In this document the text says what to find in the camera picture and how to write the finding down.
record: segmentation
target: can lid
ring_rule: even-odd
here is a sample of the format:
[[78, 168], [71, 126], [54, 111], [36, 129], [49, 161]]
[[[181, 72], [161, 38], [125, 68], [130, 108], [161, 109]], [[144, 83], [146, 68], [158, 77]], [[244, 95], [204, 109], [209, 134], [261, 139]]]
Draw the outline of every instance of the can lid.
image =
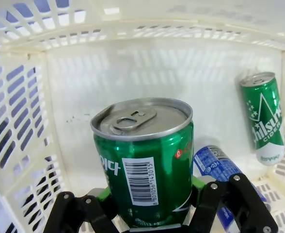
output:
[[250, 86], [261, 86], [267, 84], [275, 78], [275, 73], [273, 72], [262, 72], [251, 76], [247, 76], [240, 81], [240, 85], [245, 87]]
[[141, 141], [167, 136], [187, 126], [192, 108], [168, 98], [144, 98], [113, 104], [91, 120], [95, 134], [116, 141]]

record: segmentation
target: white surface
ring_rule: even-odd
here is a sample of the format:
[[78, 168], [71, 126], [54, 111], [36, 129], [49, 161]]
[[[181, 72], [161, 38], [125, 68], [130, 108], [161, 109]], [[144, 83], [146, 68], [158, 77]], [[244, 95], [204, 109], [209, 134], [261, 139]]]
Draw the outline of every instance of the white surface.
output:
[[[18, 12], [13, 4], [20, 1], [32, 17]], [[262, 192], [277, 193], [272, 214], [280, 233], [285, 233], [285, 158], [269, 169], [257, 162], [236, 89], [240, 77], [275, 72], [285, 123], [285, 52], [281, 53], [285, 50], [285, 0], [225, 0], [221, 4], [216, 0], [72, 0], [65, 8], [58, 8], [55, 0], [47, 2], [50, 10], [43, 13], [33, 0], [0, 0], [0, 94], [4, 95], [0, 108], [6, 106], [0, 124], [8, 122], [0, 141], [12, 130], [0, 161], [9, 144], [16, 143], [0, 168], [0, 201], [19, 232], [32, 232], [34, 224], [43, 220], [36, 230], [40, 232], [52, 205], [43, 207], [53, 203], [61, 190], [79, 196], [107, 185], [89, 125], [96, 113], [122, 100], [170, 97], [193, 107], [196, 138], [217, 138], [254, 184], [265, 187], [267, 191], [262, 188]], [[4, 18], [7, 10], [16, 23]], [[24, 65], [22, 73], [8, 81], [6, 75], [20, 65]], [[36, 74], [26, 78], [34, 67]], [[9, 93], [8, 87], [21, 75], [25, 80]], [[28, 87], [35, 76], [37, 83]], [[35, 86], [38, 92], [30, 97]], [[11, 106], [10, 98], [22, 87], [25, 92]], [[27, 103], [12, 117], [12, 109], [24, 97]], [[32, 108], [36, 97], [39, 102]], [[40, 111], [33, 117], [38, 106]], [[29, 112], [15, 129], [14, 122], [26, 109]], [[26, 133], [20, 140], [17, 135], [28, 119], [26, 133], [32, 129], [34, 134], [22, 151]], [[42, 125], [44, 131], [37, 137]], [[56, 173], [48, 177], [51, 171]], [[38, 185], [42, 178], [46, 180]], [[39, 194], [37, 189], [45, 185], [48, 188]], [[31, 194], [34, 198], [21, 207]], [[37, 206], [24, 217], [33, 204]], [[31, 224], [30, 216], [35, 216]], [[221, 230], [219, 222], [214, 225], [213, 231]]]

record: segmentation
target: white barcode label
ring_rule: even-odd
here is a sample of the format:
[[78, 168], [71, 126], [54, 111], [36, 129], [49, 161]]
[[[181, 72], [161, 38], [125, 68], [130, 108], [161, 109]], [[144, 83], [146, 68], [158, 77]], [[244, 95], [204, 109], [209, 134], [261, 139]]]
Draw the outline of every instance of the white barcode label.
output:
[[196, 163], [198, 164], [198, 166], [200, 166], [202, 171], [205, 171], [205, 166], [203, 165], [202, 161], [199, 159], [199, 157], [197, 155], [195, 155], [194, 157]]
[[122, 159], [133, 205], [158, 205], [158, 190], [153, 157]]

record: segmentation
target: green soda can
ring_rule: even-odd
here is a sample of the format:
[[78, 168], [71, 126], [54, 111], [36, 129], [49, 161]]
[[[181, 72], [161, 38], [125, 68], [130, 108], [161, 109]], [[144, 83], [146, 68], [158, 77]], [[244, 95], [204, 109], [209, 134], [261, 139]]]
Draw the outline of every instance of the green soda can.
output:
[[275, 74], [258, 73], [240, 82], [250, 122], [256, 156], [259, 162], [271, 166], [284, 156], [282, 111]]
[[145, 98], [113, 104], [91, 121], [121, 218], [129, 227], [182, 224], [190, 208], [192, 108]]

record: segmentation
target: blue label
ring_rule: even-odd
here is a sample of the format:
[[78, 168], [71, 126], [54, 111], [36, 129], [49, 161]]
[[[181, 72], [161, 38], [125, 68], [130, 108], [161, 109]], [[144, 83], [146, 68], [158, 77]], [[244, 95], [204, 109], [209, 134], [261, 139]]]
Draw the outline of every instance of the blue label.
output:
[[[217, 181], [226, 182], [229, 177], [241, 170], [230, 160], [223, 151], [216, 146], [207, 146], [200, 149], [193, 158], [194, 176], [211, 176]], [[267, 203], [266, 198], [257, 191], [261, 200]], [[217, 216], [226, 232], [234, 222], [232, 213], [227, 208], [222, 208], [217, 212]]]

